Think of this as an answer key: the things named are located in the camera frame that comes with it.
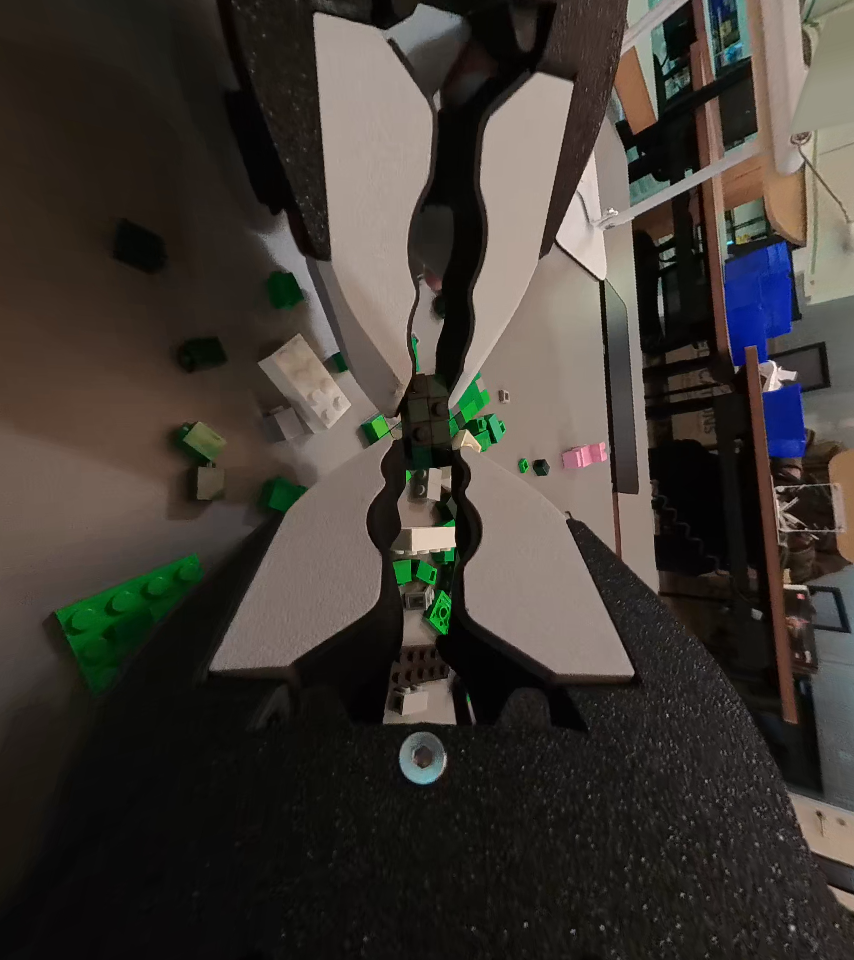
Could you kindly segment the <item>green mosaic brick plate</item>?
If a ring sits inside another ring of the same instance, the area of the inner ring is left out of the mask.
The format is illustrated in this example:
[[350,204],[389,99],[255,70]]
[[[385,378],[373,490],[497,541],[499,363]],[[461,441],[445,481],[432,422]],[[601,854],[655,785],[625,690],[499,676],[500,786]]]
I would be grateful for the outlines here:
[[505,424],[492,410],[491,403],[491,393],[485,386],[482,374],[477,373],[451,406],[451,440],[459,430],[468,429],[481,442],[483,452],[497,445],[505,436]]

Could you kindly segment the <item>black office chair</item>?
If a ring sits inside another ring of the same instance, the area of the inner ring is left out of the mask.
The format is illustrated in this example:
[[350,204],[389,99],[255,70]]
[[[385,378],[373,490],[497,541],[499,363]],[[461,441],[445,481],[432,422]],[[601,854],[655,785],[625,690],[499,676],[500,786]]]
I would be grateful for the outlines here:
[[660,119],[638,133],[622,119],[615,124],[615,130],[625,150],[637,153],[627,164],[631,185],[646,177],[652,177],[659,184],[674,185],[701,168],[693,112]]

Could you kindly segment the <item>light green brick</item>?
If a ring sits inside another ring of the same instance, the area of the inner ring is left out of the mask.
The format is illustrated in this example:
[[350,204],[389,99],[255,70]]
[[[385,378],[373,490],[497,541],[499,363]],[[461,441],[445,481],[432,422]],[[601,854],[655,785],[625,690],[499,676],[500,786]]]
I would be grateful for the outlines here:
[[213,464],[226,447],[226,439],[202,421],[185,422],[172,433],[172,441],[187,455]]

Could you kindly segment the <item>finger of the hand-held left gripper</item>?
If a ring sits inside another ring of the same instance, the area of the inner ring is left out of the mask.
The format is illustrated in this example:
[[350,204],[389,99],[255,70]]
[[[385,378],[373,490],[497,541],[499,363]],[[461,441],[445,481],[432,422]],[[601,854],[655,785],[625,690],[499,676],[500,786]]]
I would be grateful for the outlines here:
[[349,370],[392,417],[414,371],[409,234],[433,179],[435,110],[378,28],[316,13],[313,39],[330,244],[313,282]]
[[569,79],[523,73],[504,87],[490,81],[441,123],[454,227],[437,372],[452,400],[505,331],[539,262],[573,92]]

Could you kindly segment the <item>dark green brick assembly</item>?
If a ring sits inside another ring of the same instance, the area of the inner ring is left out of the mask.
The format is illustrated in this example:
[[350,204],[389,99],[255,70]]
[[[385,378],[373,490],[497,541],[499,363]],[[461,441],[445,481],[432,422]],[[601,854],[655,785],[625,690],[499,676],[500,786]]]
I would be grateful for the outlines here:
[[438,450],[450,444],[449,391],[441,376],[416,372],[409,381],[400,413],[410,453]]

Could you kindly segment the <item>grey desk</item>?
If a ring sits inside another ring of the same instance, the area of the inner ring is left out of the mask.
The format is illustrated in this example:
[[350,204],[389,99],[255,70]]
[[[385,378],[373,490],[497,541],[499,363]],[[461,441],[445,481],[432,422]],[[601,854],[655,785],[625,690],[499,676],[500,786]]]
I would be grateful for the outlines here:
[[[0,2],[0,824],[34,817],[78,725],[53,611],[217,559],[266,476],[333,470],[374,412],[344,376],[335,429],[265,437],[284,401],[260,357],[296,332],[336,346],[285,218],[249,187],[230,74],[215,2]],[[121,218],[164,238],[164,270],[112,258]],[[291,310],[268,302],[277,270],[303,290]],[[175,349],[200,337],[228,362],[187,373]],[[193,501],[206,463],[172,441],[193,422],[226,439],[217,501]]]

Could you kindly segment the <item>wooden table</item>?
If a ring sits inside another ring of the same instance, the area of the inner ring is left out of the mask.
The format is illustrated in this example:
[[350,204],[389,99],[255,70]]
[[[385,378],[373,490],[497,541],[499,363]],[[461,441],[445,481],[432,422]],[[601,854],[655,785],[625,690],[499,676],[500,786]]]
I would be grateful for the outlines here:
[[776,497],[770,470],[760,361],[754,345],[745,348],[744,375],[758,486],[760,529],[766,565],[766,573],[763,576],[762,583],[766,588],[769,607],[781,715],[785,723],[797,727],[800,723],[800,714],[796,703],[793,655],[784,602]]
[[[694,90],[698,91],[710,86],[716,77],[704,3],[692,1],[691,6],[695,39],[689,52],[690,78]],[[715,359],[711,362],[711,371],[715,379],[730,379],[735,368],[731,359],[723,285],[726,237],[722,174],[718,172],[717,166],[724,158],[719,99],[711,99],[696,107],[694,118],[699,167],[702,170],[715,170],[714,174],[698,186],[700,225],[714,328],[712,353]]]

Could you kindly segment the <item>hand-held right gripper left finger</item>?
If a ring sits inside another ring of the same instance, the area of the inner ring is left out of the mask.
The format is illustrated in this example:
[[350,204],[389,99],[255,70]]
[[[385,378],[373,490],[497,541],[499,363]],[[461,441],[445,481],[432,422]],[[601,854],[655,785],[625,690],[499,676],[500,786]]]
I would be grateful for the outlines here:
[[382,439],[303,494],[280,520],[211,672],[331,690],[351,720],[382,723],[404,638],[390,549],[405,486],[404,446]]

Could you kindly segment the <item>blue storage bin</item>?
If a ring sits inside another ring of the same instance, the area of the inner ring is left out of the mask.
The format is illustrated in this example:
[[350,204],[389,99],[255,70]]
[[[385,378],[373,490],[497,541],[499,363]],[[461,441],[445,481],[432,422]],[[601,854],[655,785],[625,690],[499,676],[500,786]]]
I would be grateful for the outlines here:
[[801,314],[795,289],[793,245],[770,237],[724,265],[725,315],[731,361],[745,366],[755,347],[760,362],[769,358],[769,340],[790,334]]
[[761,393],[767,448],[771,458],[801,459],[806,453],[802,387],[795,382]]

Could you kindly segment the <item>black studded plate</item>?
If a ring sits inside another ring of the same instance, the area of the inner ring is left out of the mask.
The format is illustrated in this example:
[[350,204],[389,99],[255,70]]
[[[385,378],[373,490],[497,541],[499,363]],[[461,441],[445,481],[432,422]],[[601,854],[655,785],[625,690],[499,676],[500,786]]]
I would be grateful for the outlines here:
[[404,646],[390,670],[390,682],[397,689],[420,687],[443,681],[450,676],[450,667],[434,644]]

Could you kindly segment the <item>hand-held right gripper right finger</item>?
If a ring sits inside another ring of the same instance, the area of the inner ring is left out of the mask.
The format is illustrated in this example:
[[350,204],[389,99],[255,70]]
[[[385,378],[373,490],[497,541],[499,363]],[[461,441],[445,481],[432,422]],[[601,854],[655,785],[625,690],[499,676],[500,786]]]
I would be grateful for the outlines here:
[[455,455],[458,561],[446,657],[476,720],[517,690],[549,706],[569,690],[617,689],[635,667],[566,515],[486,454]]

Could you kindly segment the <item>white studded brick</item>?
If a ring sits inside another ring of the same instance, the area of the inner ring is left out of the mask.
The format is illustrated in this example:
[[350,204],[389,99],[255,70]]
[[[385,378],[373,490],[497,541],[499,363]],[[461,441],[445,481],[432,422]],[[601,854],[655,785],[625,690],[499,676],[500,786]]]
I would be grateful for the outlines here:
[[446,554],[457,546],[454,525],[402,527],[389,548],[395,557]]
[[328,431],[351,407],[337,380],[300,333],[257,366],[314,434]]

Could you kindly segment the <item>green wedge plate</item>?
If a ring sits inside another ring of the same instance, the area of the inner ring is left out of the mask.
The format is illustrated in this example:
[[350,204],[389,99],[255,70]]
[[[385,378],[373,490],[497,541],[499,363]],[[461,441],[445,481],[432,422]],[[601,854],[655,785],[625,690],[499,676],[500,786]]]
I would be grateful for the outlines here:
[[200,559],[191,554],[53,613],[91,693],[109,690],[121,667],[203,575]]

